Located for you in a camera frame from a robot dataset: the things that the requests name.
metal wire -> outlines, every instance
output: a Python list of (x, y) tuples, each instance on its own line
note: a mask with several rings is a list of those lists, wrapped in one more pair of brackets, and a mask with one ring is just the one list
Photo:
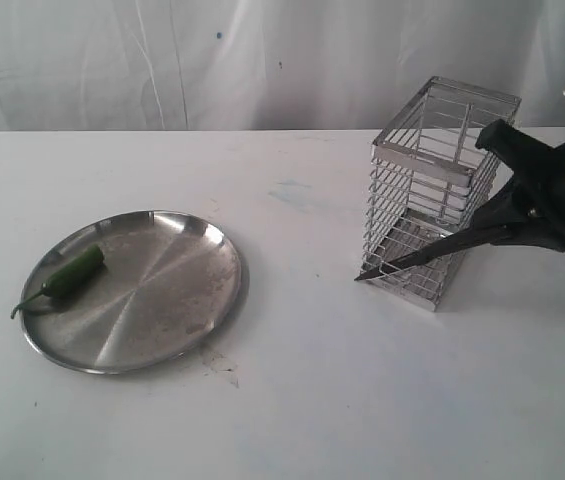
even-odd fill
[[(374, 155), (362, 271), (390, 265), (392, 259), (469, 224), (475, 209), (488, 198), (499, 165), (494, 155), (473, 148), (473, 142), (492, 121), (512, 122), (518, 105), (516, 97), (438, 77), (420, 89), (374, 141), (375, 148), (395, 145), (400, 155), (406, 148), (409, 158), (422, 164), (433, 155), (442, 165), (462, 166), (470, 176), (469, 186)], [(427, 265), (391, 269), (374, 283), (434, 310), (463, 257), (459, 252)]]

wire mesh caddy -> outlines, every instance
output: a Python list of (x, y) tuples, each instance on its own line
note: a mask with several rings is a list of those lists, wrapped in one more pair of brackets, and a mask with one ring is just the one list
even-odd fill
[[(362, 272), (468, 225), (499, 165), (475, 140), (494, 120), (511, 123), (519, 105), (518, 97), (441, 77), (418, 91), (373, 141)], [(463, 257), (389, 267), (373, 283), (434, 311)]]

stainless steel plate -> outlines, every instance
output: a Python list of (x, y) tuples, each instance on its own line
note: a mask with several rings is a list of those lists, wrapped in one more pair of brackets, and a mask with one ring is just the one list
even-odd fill
[(237, 297), (240, 257), (217, 227), (150, 211), (102, 220), (60, 242), (22, 298), (93, 243), (105, 268), (69, 298), (42, 297), (20, 313), (29, 343), (62, 366), (121, 373), (172, 358), (217, 327)]

white backdrop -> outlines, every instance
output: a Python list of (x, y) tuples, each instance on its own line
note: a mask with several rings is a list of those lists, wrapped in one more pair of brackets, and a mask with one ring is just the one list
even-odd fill
[(565, 0), (0, 0), (0, 130), (378, 128), (431, 75), (565, 124)]

plate rim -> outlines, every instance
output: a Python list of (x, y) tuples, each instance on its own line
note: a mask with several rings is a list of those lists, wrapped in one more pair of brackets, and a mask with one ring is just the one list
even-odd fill
[(38, 260), (38, 262), (35, 264), (35, 266), (31, 270), (31, 272), (29, 273), (26, 281), (24, 282), (24, 286), (22, 287), (22, 292), (20, 294), (20, 301), (24, 300), (25, 293), (26, 293), (26, 291), (27, 291), (27, 289), (28, 289), (28, 287), (31, 283), (31, 280), (33, 279), (33, 275), (39, 269), (40, 265), (42, 264), (42, 260), (46, 257), (46, 255), (50, 251), (52, 251), (53, 249), (58, 247), (60, 244), (62, 244), (67, 238), (69, 238), (70, 236), (75, 235), (76, 233), (78, 233), (82, 230), (85, 230), (89, 227), (94, 227), (98, 223), (105, 222), (107, 220), (111, 220), (111, 219), (114, 219), (114, 218), (122, 217), (122, 216), (125, 216), (125, 215), (133, 215), (133, 214), (139, 214), (139, 213), (152, 213), (154, 215), (155, 214), (184, 215), (186, 217), (205, 222), (207, 225), (211, 225), (212, 227), (218, 229), (220, 231), (220, 233), (222, 233), (224, 242), (227, 243), (230, 246), (231, 250), (235, 253), (236, 258), (238, 259), (238, 261), (236, 263), (236, 265), (237, 265), (237, 275), (236, 275), (237, 282), (236, 282), (235, 288), (231, 292), (231, 298), (227, 302), (226, 310), (224, 312), (222, 312), (222, 314), (219, 316), (218, 320), (215, 322), (215, 325), (213, 325), (213, 328), (211, 328), (208, 332), (206, 332), (204, 335), (202, 335), (197, 340), (193, 341), (190, 345), (188, 345), (182, 351), (179, 351), (179, 352), (174, 353), (172, 355), (167, 355), (165, 357), (158, 358), (158, 359), (155, 359), (155, 360), (150, 360), (150, 361), (145, 362), (143, 364), (134, 365), (132, 367), (116, 368), (116, 369), (98, 369), (98, 368), (82, 367), (82, 366), (78, 366), (78, 365), (74, 365), (74, 364), (71, 364), (71, 363), (64, 362), (64, 361), (60, 360), (59, 358), (54, 357), (53, 355), (51, 355), (47, 351), (43, 350), (31, 338), (31, 335), (29, 334), (29, 330), (26, 327), (26, 323), (25, 323), (25, 319), (24, 319), (24, 311), (20, 310), (20, 311), (18, 311), (17, 314), (18, 314), (19, 319), (20, 319), (20, 328), (22, 329), (22, 332), (24, 333), (24, 338), (26, 339), (27, 343), (31, 346), (31, 348), (33, 348), (33, 350), (36, 351), (38, 354), (42, 355), (44, 358), (55, 363), (56, 365), (67, 368), (69, 370), (74, 370), (74, 371), (77, 371), (77, 372), (84, 372), (84, 373), (91, 373), (91, 374), (96, 374), (96, 375), (120, 375), (120, 374), (124, 374), (124, 373), (136, 372), (138, 370), (148, 368), (148, 367), (151, 367), (153, 365), (157, 365), (159, 363), (168, 362), (168, 361), (173, 360), (175, 358), (181, 357), (185, 353), (187, 353), (187, 352), (193, 350), (194, 348), (196, 348), (197, 346), (199, 346), (200, 343), (205, 338), (207, 338), (213, 331), (215, 331), (220, 325), (222, 325), (224, 323), (226, 318), (229, 316), (229, 314), (231, 313), (231, 311), (235, 307), (235, 302), (238, 298), (240, 290), (242, 289), (242, 280), (243, 280), (242, 279), (242, 273), (244, 271), (243, 268), (242, 268), (242, 262), (243, 262), (242, 254), (240, 253), (240, 250), (238, 250), (236, 248), (235, 244), (229, 238), (229, 236), (224, 232), (224, 230), (222, 230), (220, 227), (218, 227), (214, 223), (211, 223), (210, 221), (208, 221), (208, 220), (206, 220), (202, 217), (198, 217), (197, 215), (192, 215), (192, 214), (186, 213), (186, 212), (178, 212), (178, 211), (175, 211), (175, 210), (134, 210), (134, 211), (119, 213), (117, 215), (112, 215), (110, 217), (102, 218), (102, 219), (97, 220), (93, 223), (90, 223), (90, 224), (85, 225), (81, 228), (78, 228), (77, 230), (75, 230), (72, 233), (65, 236), (62, 240), (57, 242), (55, 245), (53, 245), (53, 247), (51, 247), (49, 250), (47, 250), (47, 252), (42, 256), (42, 258), (40, 258), (40, 260)]

